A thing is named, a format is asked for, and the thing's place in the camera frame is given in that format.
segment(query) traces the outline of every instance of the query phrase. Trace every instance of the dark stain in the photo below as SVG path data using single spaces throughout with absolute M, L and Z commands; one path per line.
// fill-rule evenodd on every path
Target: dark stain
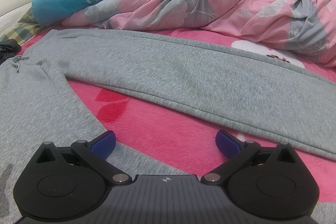
M 0 218 L 9 215 L 9 201 L 5 195 L 5 188 L 12 171 L 13 165 L 9 164 L 0 177 Z

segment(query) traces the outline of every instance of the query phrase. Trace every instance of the gray fabric bundle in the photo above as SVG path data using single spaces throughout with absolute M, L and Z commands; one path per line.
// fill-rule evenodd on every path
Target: gray fabric bundle
M 335 83 L 292 64 L 220 45 L 119 30 L 50 31 L 19 73 L 0 67 L 0 222 L 19 213 L 12 189 L 42 141 L 68 146 L 105 131 L 66 77 L 336 159 Z M 182 174 L 118 144 L 108 161 L 135 174 Z M 334 224 L 334 203 L 314 218 Z

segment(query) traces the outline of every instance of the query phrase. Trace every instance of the bed sheet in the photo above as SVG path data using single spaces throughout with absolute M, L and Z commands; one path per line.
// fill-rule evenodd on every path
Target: bed sheet
M 24 44 L 19 54 L 40 40 L 47 32 L 48 30 L 42 32 Z M 335 68 L 323 68 L 304 57 L 274 50 L 251 41 L 199 29 L 176 29 L 153 33 L 256 52 L 301 66 L 336 82 Z M 262 146 L 276 146 L 273 141 L 224 128 L 141 99 L 73 79 L 68 79 L 68 83 L 105 128 L 115 132 L 119 142 L 198 176 L 204 175 L 226 160 L 215 144 L 215 136 L 219 129 L 227 130 L 242 141 L 255 140 Z M 297 152 L 320 187 L 319 201 L 336 202 L 336 180 L 334 179 L 336 162 L 300 150 Z

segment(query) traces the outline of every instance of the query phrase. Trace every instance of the triangular cutout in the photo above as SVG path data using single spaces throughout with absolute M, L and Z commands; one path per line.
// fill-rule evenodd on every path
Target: triangular cutout
M 49 162 L 49 161 L 54 161 L 56 160 L 54 155 L 52 154 L 51 150 L 49 148 L 45 148 L 39 158 L 37 159 L 37 163 L 41 162 Z
M 295 163 L 295 159 L 293 159 L 292 155 L 288 152 L 286 148 L 281 149 L 279 157 L 277 158 L 278 161 L 284 161 L 291 164 Z

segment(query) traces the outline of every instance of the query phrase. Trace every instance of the black and red embroidery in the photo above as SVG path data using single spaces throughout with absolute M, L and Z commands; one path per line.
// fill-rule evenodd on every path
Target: black and red embroidery
M 268 57 L 271 57 L 271 58 L 276 58 L 278 60 L 281 60 L 281 61 L 284 61 L 284 62 L 287 62 L 287 63 L 290 63 L 286 58 L 279 58 L 277 55 L 274 55 L 274 54 L 267 54 Z

